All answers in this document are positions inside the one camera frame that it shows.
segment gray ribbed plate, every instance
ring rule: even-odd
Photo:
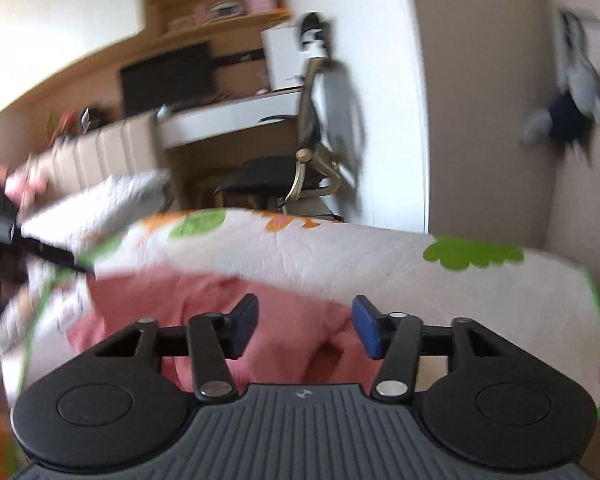
[[[462,462],[432,444],[410,411],[355,385],[250,386],[200,410],[170,450],[118,473],[76,476],[33,465],[20,480],[585,480],[576,465],[510,475]]]

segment pillow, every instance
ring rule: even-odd
[[[164,199],[157,202],[156,196],[169,179],[168,170],[110,176],[36,213],[23,222],[22,233],[84,253],[142,216],[158,212]],[[154,210],[143,206],[147,200]]]

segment pink plush toy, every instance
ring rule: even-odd
[[[18,205],[21,214],[30,209],[36,195],[46,191],[48,178],[38,168],[19,171],[7,177],[4,193]]]

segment pink box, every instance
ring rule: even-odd
[[[244,0],[247,14],[264,14],[278,8],[278,0]]]

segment black chair seat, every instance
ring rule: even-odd
[[[243,193],[263,197],[286,196],[296,177],[294,155],[263,156],[247,161],[240,171],[216,189],[218,193]],[[302,189],[317,189],[324,177],[307,167]]]

